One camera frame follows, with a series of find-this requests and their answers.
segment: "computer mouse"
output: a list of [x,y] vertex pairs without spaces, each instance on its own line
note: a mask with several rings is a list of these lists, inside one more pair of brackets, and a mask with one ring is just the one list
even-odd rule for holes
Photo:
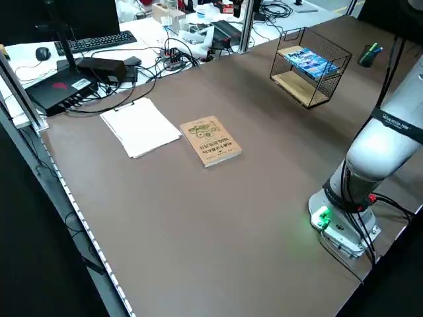
[[37,57],[38,61],[46,61],[50,58],[52,53],[48,48],[37,48],[35,51],[35,57]]

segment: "red logo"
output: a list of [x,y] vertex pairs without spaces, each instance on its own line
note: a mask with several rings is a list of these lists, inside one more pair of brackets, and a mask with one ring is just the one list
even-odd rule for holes
[[64,89],[67,90],[67,85],[65,83],[54,83],[52,85],[53,88],[57,88],[57,89]]

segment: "keyboard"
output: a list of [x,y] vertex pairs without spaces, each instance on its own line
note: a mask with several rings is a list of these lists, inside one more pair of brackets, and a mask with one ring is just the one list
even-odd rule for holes
[[[137,39],[130,31],[123,31],[118,35],[102,36],[101,38],[84,38],[77,41],[67,41],[71,47],[72,53],[80,53],[99,48],[111,48],[113,46],[135,43]],[[65,55],[60,42],[54,42],[54,46],[59,56]]]

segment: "label sticker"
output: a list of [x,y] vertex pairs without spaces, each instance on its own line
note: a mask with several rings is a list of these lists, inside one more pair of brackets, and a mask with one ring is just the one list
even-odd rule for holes
[[82,78],[82,79],[79,79],[76,83],[74,83],[72,87],[77,90],[81,90],[82,88],[85,88],[89,84],[91,84],[90,81],[86,80],[85,78]]

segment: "green light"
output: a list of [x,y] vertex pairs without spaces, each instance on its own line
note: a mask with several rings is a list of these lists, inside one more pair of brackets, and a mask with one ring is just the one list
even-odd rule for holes
[[313,215],[317,222],[317,226],[325,230],[330,224],[330,210],[326,206],[322,206]]

